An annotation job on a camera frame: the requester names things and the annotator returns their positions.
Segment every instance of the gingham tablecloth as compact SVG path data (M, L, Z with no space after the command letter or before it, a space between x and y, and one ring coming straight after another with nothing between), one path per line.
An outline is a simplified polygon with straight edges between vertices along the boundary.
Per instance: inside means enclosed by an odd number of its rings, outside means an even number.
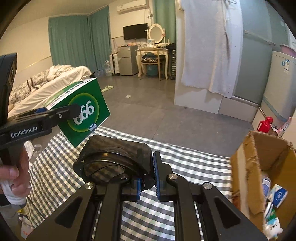
M138 137L106 127L98 127L93 134L119 138L149 145L160 151L162 161L171 165L173 172L189 182L211 182L227 198L231 196L231 164L227 157ZM72 170L72 164L86 140L74 148L62 134L52 138L30 167L32 191L29 198L43 216L48 217L83 184ZM30 202L28 216L37 227L43 218ZM155 187L141 193L140 200L124 202L122 240L174 240L173 203L157 201Z

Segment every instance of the human hand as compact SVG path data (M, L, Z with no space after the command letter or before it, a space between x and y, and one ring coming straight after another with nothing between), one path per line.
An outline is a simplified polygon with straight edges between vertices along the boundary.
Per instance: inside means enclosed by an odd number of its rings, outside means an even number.
M30 174L28 171L29 157L25 147L22 148L22 151L20 153L19 163L19 169L17 167L1 165L0 180L12 181L12 193L18 197L26 197L29 195L31 189L28 188L30 184Z

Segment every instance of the plush toy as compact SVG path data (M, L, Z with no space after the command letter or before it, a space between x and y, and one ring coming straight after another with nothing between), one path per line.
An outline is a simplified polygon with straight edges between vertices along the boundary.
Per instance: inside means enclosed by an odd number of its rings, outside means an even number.
M277 235L282 233L282 231L283 229L279 223L279 218L274 218L265 224L263 232L267 239L270 240L271 238L277 238Z

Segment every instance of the metal screw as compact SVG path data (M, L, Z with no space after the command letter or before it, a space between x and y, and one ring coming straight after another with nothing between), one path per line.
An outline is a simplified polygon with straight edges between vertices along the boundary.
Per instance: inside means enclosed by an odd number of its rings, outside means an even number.
M175 180L175 179L178 178L178 175L175 174L175 173L171 173L171 174L169 174L168 178L169 178L169 179L172 179L172 180Z
M210 184L210 183L204 183L203 186L204 186L205 189L208 189L208 190L212 189L212 187L213 187L213 185Z
M128 179L128 175L126 173L121 174L121 179L125 180Z
M93 183L86 183L86 184L84 184L84 187L86 189L92 189L94 187L94 184Z

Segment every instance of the plastic bottle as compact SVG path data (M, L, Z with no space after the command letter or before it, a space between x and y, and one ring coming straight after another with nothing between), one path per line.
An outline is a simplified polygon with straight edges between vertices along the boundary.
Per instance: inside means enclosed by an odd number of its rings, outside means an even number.
M105 74L106 74L106 76L112 76L111 64L110 64L110 61L109 60L106 60L105 61L104 68L105 68Z
M30 162L31 163L34 163L37 156L40 154L40 152L42 152L42 145L40 144L35 144L34 145L34 151L33 151L33 154L32 154L32 157L30 158Z
M270 191L271 180L266 172L262 171L262 188L263 188L263 195L266 202L267 195Z

